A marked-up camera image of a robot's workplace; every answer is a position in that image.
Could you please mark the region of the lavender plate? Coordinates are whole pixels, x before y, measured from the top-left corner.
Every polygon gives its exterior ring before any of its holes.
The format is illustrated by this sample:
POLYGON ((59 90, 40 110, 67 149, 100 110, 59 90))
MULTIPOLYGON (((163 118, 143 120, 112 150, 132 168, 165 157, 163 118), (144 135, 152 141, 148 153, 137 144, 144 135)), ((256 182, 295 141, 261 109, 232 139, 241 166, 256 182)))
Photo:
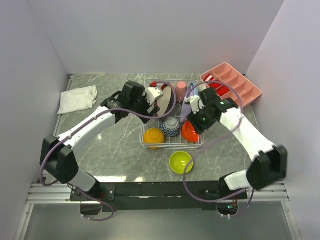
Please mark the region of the lavender plate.
POLYGON ((186 94, 185 94, 185 97, 182 101, 182 107, 181 107, 181 112, 180 112, 180 117, 179 117, 179 120, 181 123, 184 123, 187 121, 187 116, 191 113, 192 111, 192 108, 191 108, 191 105, 190 104, 187 104, 185 102, 185 98, 187 97, 188 94, 190 94, 190 96, 192 97, 193 94, 191 94, 189 91, 188 91, 188 88, 186 90, 186 94))

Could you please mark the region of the red-orange bowl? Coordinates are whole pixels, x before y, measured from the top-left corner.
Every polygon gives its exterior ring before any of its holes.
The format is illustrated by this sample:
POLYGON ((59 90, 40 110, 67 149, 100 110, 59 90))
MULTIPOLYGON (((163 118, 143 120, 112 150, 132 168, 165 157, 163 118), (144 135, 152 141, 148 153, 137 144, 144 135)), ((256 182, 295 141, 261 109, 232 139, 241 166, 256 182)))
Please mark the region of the red-orange bowl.
POLYGON ((190 121, 186 121, 181 129, 182 137, 191 142, 191 143, 197 143, 200 139, 200 135, 196 133, 193 125, 190 121))

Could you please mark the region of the dark red rimmed plate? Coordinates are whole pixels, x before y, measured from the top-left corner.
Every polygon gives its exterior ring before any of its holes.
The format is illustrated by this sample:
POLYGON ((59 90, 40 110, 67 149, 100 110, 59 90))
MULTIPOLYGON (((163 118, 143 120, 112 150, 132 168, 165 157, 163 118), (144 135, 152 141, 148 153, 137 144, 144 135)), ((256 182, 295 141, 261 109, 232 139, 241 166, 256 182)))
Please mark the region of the dark red rimmed plate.
POLYGON ((174 85, 172 83, 165 83, 161 86, 163 95, 156 102, 156 105, 159 107, 159 111, 157 113, 157 116, 159 117, 167 114, 175 103, 174 91, 172 91, 170 85, 172 86, 172 88, 174 88, 174 85))

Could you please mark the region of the red white patterned bowl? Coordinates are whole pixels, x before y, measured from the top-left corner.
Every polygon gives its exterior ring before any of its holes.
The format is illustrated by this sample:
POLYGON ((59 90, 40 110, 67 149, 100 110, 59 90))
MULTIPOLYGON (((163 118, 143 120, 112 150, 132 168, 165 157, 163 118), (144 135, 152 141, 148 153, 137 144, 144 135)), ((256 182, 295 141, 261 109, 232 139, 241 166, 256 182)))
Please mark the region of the red white patterned bowl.
POLYGON ((168 137, 176 137, 181 132, 181 123, 176 117, 173 116, 162 120, 159 127, 163 134, 168 137))

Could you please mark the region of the orange-yellow bowl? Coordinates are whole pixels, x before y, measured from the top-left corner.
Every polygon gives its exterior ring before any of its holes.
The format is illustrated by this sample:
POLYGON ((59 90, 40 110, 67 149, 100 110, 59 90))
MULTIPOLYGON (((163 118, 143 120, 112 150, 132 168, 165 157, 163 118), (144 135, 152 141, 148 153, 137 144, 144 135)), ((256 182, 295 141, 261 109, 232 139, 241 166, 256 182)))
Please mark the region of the orange-yellow bowl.
POLYGON ((157 150, 165 143, 165 135, 159 128, 149 128, 143 135, 143 143, 149 149, 157 150))

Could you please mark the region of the white wire dish rack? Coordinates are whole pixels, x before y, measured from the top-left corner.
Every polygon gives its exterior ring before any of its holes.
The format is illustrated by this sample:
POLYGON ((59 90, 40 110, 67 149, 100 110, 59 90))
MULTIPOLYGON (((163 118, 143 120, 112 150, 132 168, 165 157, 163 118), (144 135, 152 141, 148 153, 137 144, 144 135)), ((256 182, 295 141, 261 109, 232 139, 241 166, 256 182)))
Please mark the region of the white wire dish rack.
MULTIPOLYGON (((196 85, 198 83, 197 80, 189 80, 189 79, 155 79, 155 78, 147 78, 143 81, 143 85, 148 87, 154 81, 163 81, 166 83, 171 83, 174 87, 176 87, 177 83, 182 81, 187 84, 187 87, 192 85, 196 85)), ((197 142, 191 142, 186 140, 182 134, 180 133, 177 136, 164 136, 164 143, 146 143, 144 141, 144 134, 147 132, 148 129, 157 128, 160 129, 161 120, 160 119, 151 119, 146 124, 141 124, 140 132, 139 132, 139 142, 144 148, 148 147, 159 147, 159 149, 173 149, 173 150, 196 150, 201 147, 205 143, 205 136, 204 134, 198 137, 197 142)))

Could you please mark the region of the pink plastic cup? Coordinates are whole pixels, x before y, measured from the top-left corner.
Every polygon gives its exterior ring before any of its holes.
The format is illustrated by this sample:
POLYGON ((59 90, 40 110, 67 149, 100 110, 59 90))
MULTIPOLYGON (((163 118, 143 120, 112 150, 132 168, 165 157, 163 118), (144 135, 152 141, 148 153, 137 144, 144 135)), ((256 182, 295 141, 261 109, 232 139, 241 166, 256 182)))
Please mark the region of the pink plastic cup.
POLYGON ((185 98, 187 92, 187 84, 184 81, 179 81, 175 86, 175 93, 176 93, 176 101, 182 102, 185 98))

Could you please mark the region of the lime green bowl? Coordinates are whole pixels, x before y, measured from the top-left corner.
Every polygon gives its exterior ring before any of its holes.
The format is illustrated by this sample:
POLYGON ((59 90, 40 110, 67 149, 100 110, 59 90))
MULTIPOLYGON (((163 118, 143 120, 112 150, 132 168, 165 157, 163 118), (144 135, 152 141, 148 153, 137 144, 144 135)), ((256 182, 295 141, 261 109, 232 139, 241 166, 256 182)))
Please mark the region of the lime green bowl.
POLYGON ((189 153, 176 151, 169 158, 169 166, 173 172, 182 175, 191 160, 192 157, 189 153))

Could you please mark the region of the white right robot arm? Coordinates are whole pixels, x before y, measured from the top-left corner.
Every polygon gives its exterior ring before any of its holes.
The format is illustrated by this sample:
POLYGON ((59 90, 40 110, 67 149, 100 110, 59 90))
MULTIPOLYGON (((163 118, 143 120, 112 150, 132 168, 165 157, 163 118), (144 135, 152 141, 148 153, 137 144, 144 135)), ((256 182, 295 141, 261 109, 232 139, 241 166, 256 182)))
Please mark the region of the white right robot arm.
POLYGON ((248 188, 261 190, 286 178, 287 149, 283 145, 275 145, 262 135, 246 118, 238 103, 231 98, 220 98, 214 88, 186 96, 185 102, 191 106, 192 112, 187 118, 197 134, 203 134, 218 122, 230 130, 251 160, 247 170, 236 171, 219 179, 218 195, 221 199, 231 199, 236 192, 248 188))

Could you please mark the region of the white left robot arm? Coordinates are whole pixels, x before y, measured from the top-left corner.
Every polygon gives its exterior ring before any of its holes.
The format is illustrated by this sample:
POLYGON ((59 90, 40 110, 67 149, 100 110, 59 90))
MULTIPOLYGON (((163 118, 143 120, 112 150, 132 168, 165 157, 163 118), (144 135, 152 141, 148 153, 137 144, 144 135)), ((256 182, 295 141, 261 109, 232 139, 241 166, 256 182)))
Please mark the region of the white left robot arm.
POLYGON ((58 137, 49 134, 43 140, 40 170, 47 171, 62 184, 81 189, 88 201, 96 200, 100 195, 98 181, 78 166, 77 154, 91 139, 130 113, 147 123, 160 110, 155 103, 162 96, 163 91, 155 83, 144 87, 127 81, 122 90, 105 99, 81 123, 58 137))

